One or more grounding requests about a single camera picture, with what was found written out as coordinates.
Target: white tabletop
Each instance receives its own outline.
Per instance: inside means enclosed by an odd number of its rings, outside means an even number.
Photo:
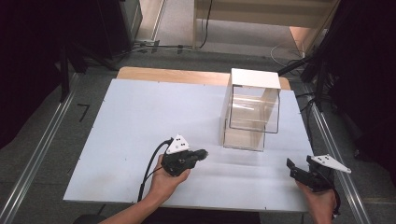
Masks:
[[[294,92],[281,91],[279,132],[265,135],[264,152],[254,152],[219,145],[225,90],[113,79],[64,200],[136,202],[154,149],[179,133],[192,150],[204,148],[209,156],[197,162],[164,206],[306,212],[304,196],[286,166],[290,158],[307,170],[306,156],[312,155]]]

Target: glass box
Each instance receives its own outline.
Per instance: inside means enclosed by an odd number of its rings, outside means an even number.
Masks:
[[[233,68],[220,118],[220,144],[263,151],[265,133],[277,133],[277,73]]]

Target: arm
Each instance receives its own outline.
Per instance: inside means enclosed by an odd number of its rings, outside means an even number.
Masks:
[[[331,224],[332,210],[335,207],[335,195],[332,189],[322,192],[312,192],[306,185],[296,181],[297,186],[303,192],[309,206],[309,214],[315,224]]]
[[[160,155],[154,170],[161,167],[163,155]],[[168,200],[175,192],[176,187],[185,181],[190,174],[190,170],[184,171],[180,176],[173,177],[160,169],[153,174],[151,187],[148,195],[139,203],[117,213],[113,217],[101,222],[106,223],[141,223],[146,217],[153,213],[161,204]]]

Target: human hand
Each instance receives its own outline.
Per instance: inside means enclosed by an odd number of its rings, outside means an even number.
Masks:
[[[160,155],[154,170],[161,168],[162,161],[163,155]],[[164,203],[175,192],[176,187],[187,179],[190,171],[191,170],[188,169],[185,170],[180,176],[171,176],[162,168],[157,170],[152,175],[151,186],[146,198],[154,199],[159,204]]]
[[[336,200],[332,189],[322,192],[312,192],[306,185],[298,182],[296,184],[303,192],[309,206],[309,214],[316,224],[332,223],[332,211],[335,207]]]

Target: clear acrylic box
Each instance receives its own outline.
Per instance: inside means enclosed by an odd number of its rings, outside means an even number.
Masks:
[[[233,68],[220,118],[224,147],[263,151],[265,133],[277,133],[277,73]]]

